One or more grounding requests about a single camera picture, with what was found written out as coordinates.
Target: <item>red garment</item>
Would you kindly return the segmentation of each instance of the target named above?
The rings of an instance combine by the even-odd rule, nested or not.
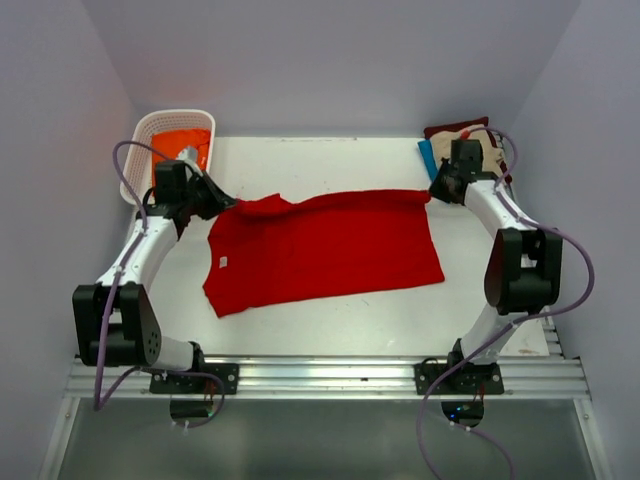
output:
[[[375,190],[292,204],[240,201],[209,234],[204,291],[219,317],[250,307],[444,281],[428,192]]]

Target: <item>wall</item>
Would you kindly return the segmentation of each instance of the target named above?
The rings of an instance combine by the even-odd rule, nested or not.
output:
[[[531,213],[581,239],[596,289],[558,319],[580,355],[618,478],[639,478],[640,4],[583,0],[511,131],[522,153],[518,193]],[[584,288],[585,268],[567,248],[562,297]]]
[[[0,64],[0,465],[27,479],[77,351],[73,289],[123,240],[110,153],[134,114],[78,1],[3,2]]]
[[[141,111],[219,134],[418,135],[507,126],[579,0],[83,0]]]

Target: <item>metal frame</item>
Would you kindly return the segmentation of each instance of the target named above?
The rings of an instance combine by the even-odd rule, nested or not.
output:
[[[551,319],[543,320],[548,357],[501,358],[505,394],[492,400],[573,400],[597,480],[609,480],[611,467],[598,432],[589,390],[580,360],[562,356]],[[415,400],[413,365],[422,357],[216,357],[208,363],[236,362],[240,365],[238,393],[232,399],[272,400]],[[124,368],[105,371],[111,384]],[[80,399],[92,398],[95,368],[76,360],[69,375],[58,420],[45,457],[41,480],[57,478],[66,452]],[[167,399],[168,395],[149,393],[147,374],[133,374],[113,395],[115,398]],[[192,398],[172,396],[171,398]],[[430,401],[443,397],[434,395]],[[468,396],[446,397],[465,400]]]

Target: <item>black mounting plate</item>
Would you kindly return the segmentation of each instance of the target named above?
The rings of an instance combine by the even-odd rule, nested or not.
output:
[[[446,363],[429,362],[428,359],[414,365],[413,373],[418,395],[427,393],[429,386],[449,368]],[[497,364],[467,364],[440,383],[433,394],[474,395],[481,385],[484,385],[484,395],[502,395],[504,393],[502,374]]]
[[[240,378],[240,366],[237,363],[205,363],[201,371],[211,373],[222,380],[225,395],[237,393]],[[199,377],[168,375],[163,379],[160,375],[153,375],[149,392],[158,395],[197,395],[204,394],[205,384],[206,380]]]

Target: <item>blue folded cloth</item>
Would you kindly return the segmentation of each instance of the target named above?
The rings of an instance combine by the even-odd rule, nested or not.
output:
[[[427,167],[429,178],[433,182],[436,179],[436,175],[438,175],[438,167],[436,167],[436,161],[433,158],[431,142],[429,140],[421,140],[418,142],[418,148],[420,149],[424,166]]]

